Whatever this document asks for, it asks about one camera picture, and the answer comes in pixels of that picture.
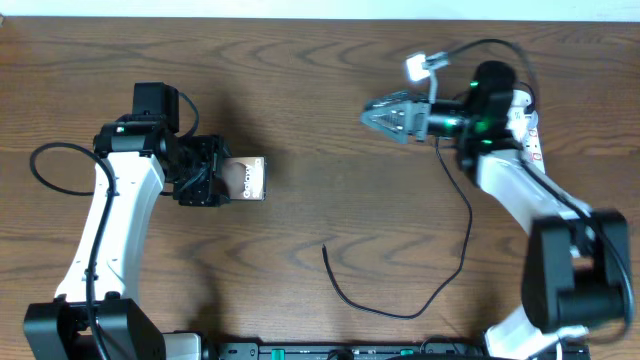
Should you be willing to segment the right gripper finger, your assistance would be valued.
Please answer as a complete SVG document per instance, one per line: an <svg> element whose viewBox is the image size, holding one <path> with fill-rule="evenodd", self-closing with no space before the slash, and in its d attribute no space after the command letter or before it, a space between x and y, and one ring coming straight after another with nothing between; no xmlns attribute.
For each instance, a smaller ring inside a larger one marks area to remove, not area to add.
<svg viewBox="0 0 640 360"><path fill-rule="evenodd" d="M371 111L376 108L386 107L392 104L401 103L405 101L421 102L425 100L424 93L415 93L409 90L402 90L384 95L379 98L369 100L365 106L364 111Z"/></svg>
<svg viewBox="0 0 640 360"><path fill-rule="evenodd" d="M413 103L403 101L374 107L364 111L360 121L397 143L407 144L414 129Z"/></svg>

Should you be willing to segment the Galaxy smartphone with reflective screen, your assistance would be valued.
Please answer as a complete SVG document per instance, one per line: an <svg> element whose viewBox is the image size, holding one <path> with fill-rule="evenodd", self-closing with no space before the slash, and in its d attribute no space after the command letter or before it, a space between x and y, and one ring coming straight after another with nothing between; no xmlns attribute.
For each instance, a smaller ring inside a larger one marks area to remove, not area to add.
<svg viewBox="0 0 640 360"><path fill-rule="evenodd" d="M266 198L266 159L231 157L222 167L222 177L231 200L263 201Z"/></svg>

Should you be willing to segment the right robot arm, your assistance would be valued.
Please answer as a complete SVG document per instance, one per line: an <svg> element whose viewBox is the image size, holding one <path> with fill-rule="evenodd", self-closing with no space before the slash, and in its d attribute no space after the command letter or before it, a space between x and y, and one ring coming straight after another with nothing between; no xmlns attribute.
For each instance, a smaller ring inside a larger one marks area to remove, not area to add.
<svg viewBox="0 0 640 360"><path fill-rule="evenodd" d="M361 121L399 143L454 141L459 169L494 197L528 236L521 304L484 335L488 354L529 359L593 327L634 320L624 216L575 199L531 164L509 128L517 77L499 61L478 66L464 101L396 92L370 101Z"/></svg>

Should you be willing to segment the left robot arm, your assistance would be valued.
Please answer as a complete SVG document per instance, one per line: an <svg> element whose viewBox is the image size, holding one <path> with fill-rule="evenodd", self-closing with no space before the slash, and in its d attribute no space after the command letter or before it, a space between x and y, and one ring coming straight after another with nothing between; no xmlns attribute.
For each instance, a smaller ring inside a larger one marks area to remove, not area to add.
<svg viewBox="0 0 640 360"><path fill-rule="evenodd" d="M141 258L165 186L181 206L231 200L222 177L223 137L179 132L184 94L138 83L132 110L102 126L92 149L91 207L74 259L54 298L28 306L23 329L37 359L214 359L198 331L161 332L138 304Z"/></svg>

